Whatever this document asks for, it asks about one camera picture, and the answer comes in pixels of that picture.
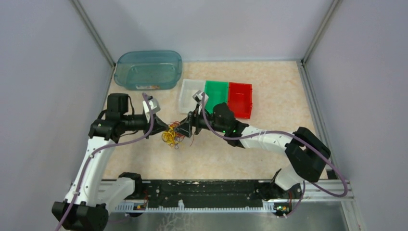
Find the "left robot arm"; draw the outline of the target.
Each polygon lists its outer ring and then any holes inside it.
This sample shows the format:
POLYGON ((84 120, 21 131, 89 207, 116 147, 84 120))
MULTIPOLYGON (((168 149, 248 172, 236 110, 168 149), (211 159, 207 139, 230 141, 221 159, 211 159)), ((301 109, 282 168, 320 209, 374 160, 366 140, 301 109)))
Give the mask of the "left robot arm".
POLYGON ((106 109, 91 124, 86 152, 69 192, 61 202, 54 202, 51 212, 58 220, 56 230, 102 231, 110 213, 126 198, 146 198, 140 174, 124 172, 104 192, 100 183, 107 163, 118 146, 132 144, 167 129, 156 115, 160 105, 146 93, 143 111, 136 114, 128 94, 112 93, 106 109))

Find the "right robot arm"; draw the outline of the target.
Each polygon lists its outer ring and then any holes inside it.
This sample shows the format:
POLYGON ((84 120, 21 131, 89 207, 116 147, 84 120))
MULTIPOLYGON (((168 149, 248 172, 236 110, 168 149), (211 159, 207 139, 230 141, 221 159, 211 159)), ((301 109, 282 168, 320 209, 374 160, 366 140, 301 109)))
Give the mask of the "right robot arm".
POLYGON ((269 133, 237 120, 226 103, 217 104, 212 113, 196 107, 175 131, 191 137, 202 129, 214 130, 233 147, 256 148, 287 157, 289 165, 278 170, 272 179, 271 193, 276 198, 284 198, 294 185, 303 181, 318 182, 326 166, 324 158, 331 156, 329 148, 309 129, 269 133))

